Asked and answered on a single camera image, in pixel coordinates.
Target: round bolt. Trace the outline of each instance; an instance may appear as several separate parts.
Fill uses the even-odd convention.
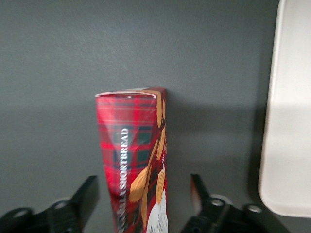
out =
[[[255,205],[250,205],[248,207],[248,209],[252,212],[255,212],[255,213],[261,213],[262,212],[262,209],[260,209],[258,206],[255,206]]]
[[[215,206],[222,206],[224,203],[218,199],[213,199],[212,204]]]
[[[18,211],[16,214],[13,215],[13,217],[21,217],[27,213],[27,210],[21,210]]]

